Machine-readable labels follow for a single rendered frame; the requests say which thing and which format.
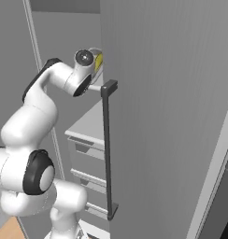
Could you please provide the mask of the grey fridge door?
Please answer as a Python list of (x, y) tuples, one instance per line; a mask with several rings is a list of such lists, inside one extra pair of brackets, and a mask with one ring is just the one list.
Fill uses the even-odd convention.
[(100, 0), (111, 239), (186, 239), (228, 110), (228, 0)]

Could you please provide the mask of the clear container with yellow pepper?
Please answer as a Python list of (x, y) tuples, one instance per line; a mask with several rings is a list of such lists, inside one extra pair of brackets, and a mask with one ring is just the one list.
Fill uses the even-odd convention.
[(91, 75), (91, 84), (93, 84), (103, 72), (103, 52), (98, 48), (90, 48), (89, 52), (93, 56), (93, 63), (89, 66), (89, 74)]

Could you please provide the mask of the pale grey cupboard panel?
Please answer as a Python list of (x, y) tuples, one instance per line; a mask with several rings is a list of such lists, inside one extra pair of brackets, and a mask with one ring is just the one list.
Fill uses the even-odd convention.
[(186, 239), (199, 239), (228, 160), (228, 110)]

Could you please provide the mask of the dark oven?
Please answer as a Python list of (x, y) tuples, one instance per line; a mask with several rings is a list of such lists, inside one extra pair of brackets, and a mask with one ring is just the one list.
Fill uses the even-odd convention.
[(198, 239), (228, 239), (228, 149)]

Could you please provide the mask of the grey fridge body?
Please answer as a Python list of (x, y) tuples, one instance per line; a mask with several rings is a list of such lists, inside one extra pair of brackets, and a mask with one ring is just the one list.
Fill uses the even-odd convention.
[[(38, 65), (57, 57), (72, 66), (77, 50), (102, 48), (99, 14), (35, 12), (36, 2), (39, 0), (0, 0), (0, 131), (21, 107), (22, 94), (36, 76)], [(48, 86), (48, 94), (59, 110), (57, 141), (54, 143), (55, 136), (52, 139), (49, 134), (41, 148), (53, 159), (56, 177), (73, 181), (64, 132), (99, 101), (100, 95), (87, 91), (73, 98), (52, 85)], [(49, 211), (19, 221), (27, 239), (43, 239), (51, 229)]]

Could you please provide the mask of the large grey fridge drawer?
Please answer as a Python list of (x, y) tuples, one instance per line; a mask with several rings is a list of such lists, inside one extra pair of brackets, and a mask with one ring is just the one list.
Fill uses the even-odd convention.
[(68, 130), (67, 142), (73, 168), (106, 179), (103, 109), (99, 101)]

